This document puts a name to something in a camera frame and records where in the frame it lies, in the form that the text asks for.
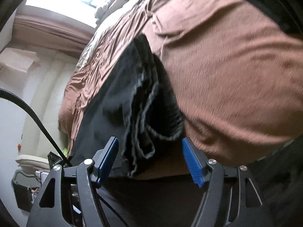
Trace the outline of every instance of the wrinkled fabric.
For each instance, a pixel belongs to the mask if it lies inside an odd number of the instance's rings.
[[[115,3],[106,11],[106,14],[101,19],[101,25],[97,28],[93,38],[84,48],[81,57],[77,63],[75,73],[86,65],[88,59],[92,56],[96,49],[100,38],[104,36],[104,33],[114,26],[120,17],[130,11],[132,7],[141,0],[116,0]]]
[[[70,148],[83,111],[139,32],[168,74],[185,135],[209,158],[252,162],[302,134],[302,38],[245,0],[146,0],[102,37],[67,85]],[[167,153],[149,177],[185,173],[180,145],[170,152],[178,162]]]
[[[78,58],[92,38],[91,32],[62,21],[39,16],[16,15],[12,38],[24,43],[61,51]]]
[[[165,151],[161,141],[176,141],[183,127],[162,63],[152,54],[146,36],[139,35],[87,106],[71,163],[75,166],[92,158],[116,136],[119,152],[110,176],[133,177]]]

